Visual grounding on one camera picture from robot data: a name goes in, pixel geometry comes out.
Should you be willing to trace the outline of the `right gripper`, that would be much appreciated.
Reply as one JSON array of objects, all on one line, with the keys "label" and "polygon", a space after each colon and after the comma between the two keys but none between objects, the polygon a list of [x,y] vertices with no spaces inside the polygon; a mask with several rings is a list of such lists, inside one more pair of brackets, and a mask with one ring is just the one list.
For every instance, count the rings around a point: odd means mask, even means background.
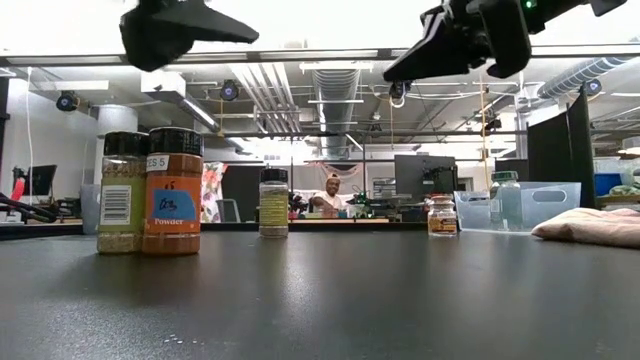
[{"label": "right gripper", "polygon": [[[482,25],[468,16],[480,16]],[[468,74],[488,59],[487,73],[508,78],[531,57],[520,0],[441,0],[420,16],[422,38],[383,72],[387,82]]]}]

